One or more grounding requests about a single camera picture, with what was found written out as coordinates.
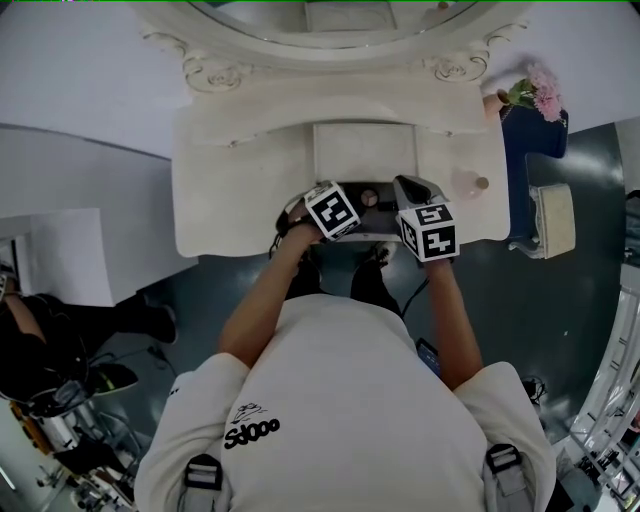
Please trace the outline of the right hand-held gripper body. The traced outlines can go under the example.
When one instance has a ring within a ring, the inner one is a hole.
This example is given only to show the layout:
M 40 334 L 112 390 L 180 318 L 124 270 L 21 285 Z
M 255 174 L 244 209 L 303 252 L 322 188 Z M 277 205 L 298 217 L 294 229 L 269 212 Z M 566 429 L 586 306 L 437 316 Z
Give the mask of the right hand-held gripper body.
M 397 212 L 400 239 L 421 263 L 459 255 L 454 205 L 443 201 Z

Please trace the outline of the person's right forearm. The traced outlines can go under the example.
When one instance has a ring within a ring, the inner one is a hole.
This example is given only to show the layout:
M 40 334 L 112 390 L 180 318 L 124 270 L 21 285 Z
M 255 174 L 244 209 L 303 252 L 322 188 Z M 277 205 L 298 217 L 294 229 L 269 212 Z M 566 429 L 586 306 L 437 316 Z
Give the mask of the person's right forearm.
M 444 259 L 428 262 L 424 269 L 430 282 L 441 378 L 455 391 L 483 369 L 481 352 L 451 262 Z

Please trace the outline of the person's left hand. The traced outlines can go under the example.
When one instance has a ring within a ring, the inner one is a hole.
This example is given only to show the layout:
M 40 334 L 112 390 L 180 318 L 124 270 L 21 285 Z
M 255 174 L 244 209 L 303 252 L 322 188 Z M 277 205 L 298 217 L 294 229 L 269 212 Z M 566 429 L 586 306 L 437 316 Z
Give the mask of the person's left hand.
M 305 208 L 299 211 L 292 210 L 288 215 L 288 221 L 289 230 L 285 237 L 286 241 L 308 247 L 324 240 L 324 234 L 315 225 Z

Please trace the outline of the person's right shoe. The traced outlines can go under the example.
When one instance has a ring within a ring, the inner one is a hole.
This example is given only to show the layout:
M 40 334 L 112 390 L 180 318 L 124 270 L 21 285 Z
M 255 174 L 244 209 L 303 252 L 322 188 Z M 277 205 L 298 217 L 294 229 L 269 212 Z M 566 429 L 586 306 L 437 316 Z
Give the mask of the person's right shoe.
M 371 248 L 370 260 L 382 269 L 390 263 L 397 249 L 398 244 L 396 242 L 377 242 Z

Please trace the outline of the person's left leg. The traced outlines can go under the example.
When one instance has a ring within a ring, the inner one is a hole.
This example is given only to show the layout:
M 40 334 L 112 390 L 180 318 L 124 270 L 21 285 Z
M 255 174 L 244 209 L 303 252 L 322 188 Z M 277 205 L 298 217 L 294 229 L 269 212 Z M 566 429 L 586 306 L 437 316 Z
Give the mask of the person's left leg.
M 320 284 L 321 273 L 311 258 L 311 252 L 307 250 L 298 263 L 297 273 L 291 281 L 286 300 L 323 294 Z

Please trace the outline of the person's leg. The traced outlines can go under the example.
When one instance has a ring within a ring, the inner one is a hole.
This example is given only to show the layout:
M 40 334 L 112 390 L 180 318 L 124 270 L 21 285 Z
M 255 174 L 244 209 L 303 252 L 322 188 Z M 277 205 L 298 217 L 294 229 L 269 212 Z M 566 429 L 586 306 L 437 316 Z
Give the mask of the person's leg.
M 384 261 L 376 257 L 370 257 L 361 263 L 353 274 L 350 298 L 401 316 L 397 301 L 389 293 L 384 283 L 382 268 L 385 265 Z
M 291 281 L 286 300 L 323 294 L 320 284 L 321 273 L 311 258 L 311 252 L 307 250 L 298 263 L 297 273 Z

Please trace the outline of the person's right leg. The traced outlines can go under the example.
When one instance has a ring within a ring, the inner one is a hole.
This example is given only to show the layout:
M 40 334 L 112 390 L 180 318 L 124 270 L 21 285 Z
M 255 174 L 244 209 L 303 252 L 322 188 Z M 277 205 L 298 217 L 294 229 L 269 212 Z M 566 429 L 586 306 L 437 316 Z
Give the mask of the person's right leg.
M 384 261 L 376 257 L 370 257 L 361 263 L 353 274 L 350 298 L 401 316 L 397 301 L 389 293 L 384 283 L 382 268 L 385 265 Z

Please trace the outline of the blue chair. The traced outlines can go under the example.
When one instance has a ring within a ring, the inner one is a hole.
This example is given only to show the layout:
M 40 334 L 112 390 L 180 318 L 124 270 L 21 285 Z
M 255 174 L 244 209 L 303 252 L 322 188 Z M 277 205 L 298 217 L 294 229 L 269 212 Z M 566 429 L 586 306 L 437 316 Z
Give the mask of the blue chair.
M 569 115 L 548 122 L 537 110 L 522 106 L 505 106 L 500 111 L 505 147 L 510 209 L 510 232 L 507 241 L 529 238 L 533 232 L 533 213 L 529 195 L 527 156 L 540 154 L 560 159 L 568 142 Z

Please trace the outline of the cream upholstered stool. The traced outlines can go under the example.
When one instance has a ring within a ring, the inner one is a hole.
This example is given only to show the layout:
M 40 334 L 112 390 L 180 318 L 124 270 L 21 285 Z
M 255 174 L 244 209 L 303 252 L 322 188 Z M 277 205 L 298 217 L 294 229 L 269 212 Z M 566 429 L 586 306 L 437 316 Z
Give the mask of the cream upholstered stool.
M 525 242 L 511 241 L 508 250 L 518 250 L 530 259 L 551 259 L 576 246 L 574 206 L 566 183 L 529 186 L 535 206 L 535 235 Z

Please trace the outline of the black phone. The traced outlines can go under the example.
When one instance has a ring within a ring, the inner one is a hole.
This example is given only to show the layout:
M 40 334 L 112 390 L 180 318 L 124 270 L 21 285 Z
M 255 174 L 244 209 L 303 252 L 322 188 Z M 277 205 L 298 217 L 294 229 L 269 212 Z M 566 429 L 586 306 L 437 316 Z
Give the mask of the black phone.
M 416 351 L 421 361 L 425 363 L 437 377 L 441 377 L 441 368 L 437 349 L 424 338 L 419 338 L 416 342 Z

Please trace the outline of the pink flower bunch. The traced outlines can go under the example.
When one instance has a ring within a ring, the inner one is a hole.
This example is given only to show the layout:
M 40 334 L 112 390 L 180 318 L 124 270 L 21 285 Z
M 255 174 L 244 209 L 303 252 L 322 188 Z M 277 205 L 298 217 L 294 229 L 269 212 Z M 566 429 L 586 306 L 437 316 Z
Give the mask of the pink flower bunch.
M 507 99 L 510 105 L 538 111 L 547 122 L 561 120 L 564 106 L 559 81 L 541 63 L 527 66 L 527 76 L 508 90 Z

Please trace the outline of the oval white carved mirror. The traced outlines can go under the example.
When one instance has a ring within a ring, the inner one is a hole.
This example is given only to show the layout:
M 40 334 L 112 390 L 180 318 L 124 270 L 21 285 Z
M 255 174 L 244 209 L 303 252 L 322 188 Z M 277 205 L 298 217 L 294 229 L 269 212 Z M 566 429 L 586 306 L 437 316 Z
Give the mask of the oval white carved mirror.
M 524 28 L 527 2 L 137 2 L 144 37 L 175 48 L 196 94 L 253 79 L 431 69 L 474 81 L 491 46 Z

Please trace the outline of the person's white shirt torso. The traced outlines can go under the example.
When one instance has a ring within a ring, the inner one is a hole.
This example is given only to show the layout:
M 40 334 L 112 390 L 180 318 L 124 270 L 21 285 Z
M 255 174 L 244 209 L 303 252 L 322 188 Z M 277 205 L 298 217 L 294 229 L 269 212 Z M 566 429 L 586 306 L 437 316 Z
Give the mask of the person's white shirt torso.
M 181 375 L 135 483 L 140 512 L 185 506 L 188 462 L 210 453 L 228 512 L 485 512 L 485 456 L 508 443 L 544 512 L 555 457 L 516 370 L 448 388 L 401 319 L 344 297 L 283 305 L 247 366 L 220 353 Z

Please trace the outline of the white display shelf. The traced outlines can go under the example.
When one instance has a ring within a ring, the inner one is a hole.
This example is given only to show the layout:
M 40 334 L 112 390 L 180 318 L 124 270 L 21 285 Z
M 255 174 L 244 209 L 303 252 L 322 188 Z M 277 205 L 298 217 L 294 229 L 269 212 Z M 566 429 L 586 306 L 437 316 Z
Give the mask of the white display shelf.
M 621 266 L 611 335 L 571 440 L 624 512 L 640 512 L 640 267 Z

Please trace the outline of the white side cabinet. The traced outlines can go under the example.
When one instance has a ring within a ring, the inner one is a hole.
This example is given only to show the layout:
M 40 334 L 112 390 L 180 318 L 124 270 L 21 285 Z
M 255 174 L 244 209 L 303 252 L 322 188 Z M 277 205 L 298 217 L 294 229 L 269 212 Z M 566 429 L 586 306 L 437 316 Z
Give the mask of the white side cabinet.
M 169 225 L 99 208 L 0 218 L 10 245 L 23 291 L 72 305 L 114 306 L 193 264 Z

